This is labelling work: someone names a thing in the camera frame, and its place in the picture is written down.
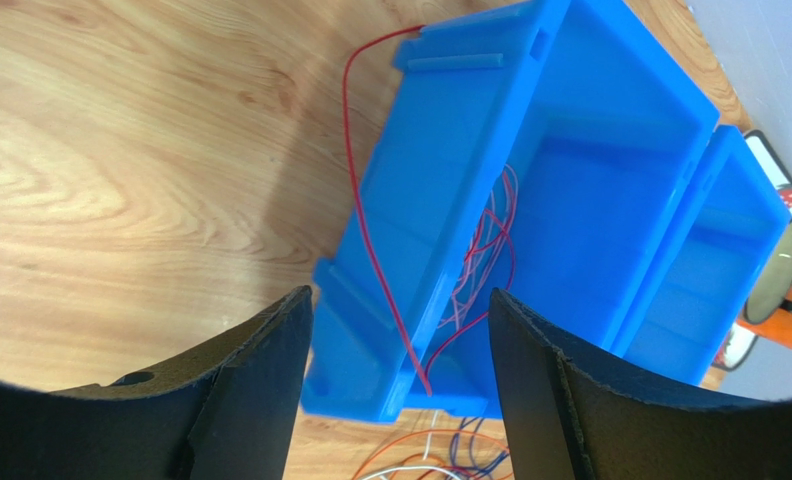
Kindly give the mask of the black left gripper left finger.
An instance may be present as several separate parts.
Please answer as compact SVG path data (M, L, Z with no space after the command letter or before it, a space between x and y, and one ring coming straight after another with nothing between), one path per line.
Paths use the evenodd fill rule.
M0 381L0 479L279 479L312 337L312 291L102 386Z

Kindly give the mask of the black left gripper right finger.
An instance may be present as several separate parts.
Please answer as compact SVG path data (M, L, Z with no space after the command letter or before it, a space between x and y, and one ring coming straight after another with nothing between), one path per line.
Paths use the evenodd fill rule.
M500 289L489 338L519 479L792 479L792 400L642 369Z

